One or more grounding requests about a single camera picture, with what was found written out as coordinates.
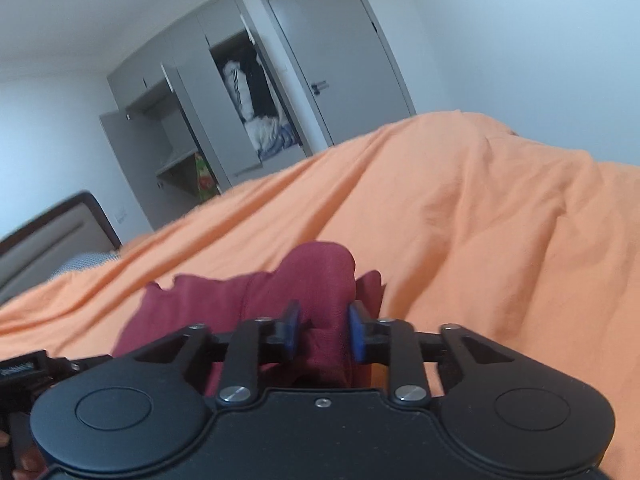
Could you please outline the person's left hand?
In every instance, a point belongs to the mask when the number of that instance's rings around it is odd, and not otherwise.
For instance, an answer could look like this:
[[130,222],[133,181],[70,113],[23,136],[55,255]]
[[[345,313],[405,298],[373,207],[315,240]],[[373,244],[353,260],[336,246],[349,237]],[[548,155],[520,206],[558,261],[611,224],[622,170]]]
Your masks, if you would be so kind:
[[17,459],[16,466],[10,472],[2,472],[2,479],[36,480],[40,479],[48,467],[40,449],[32,444]]

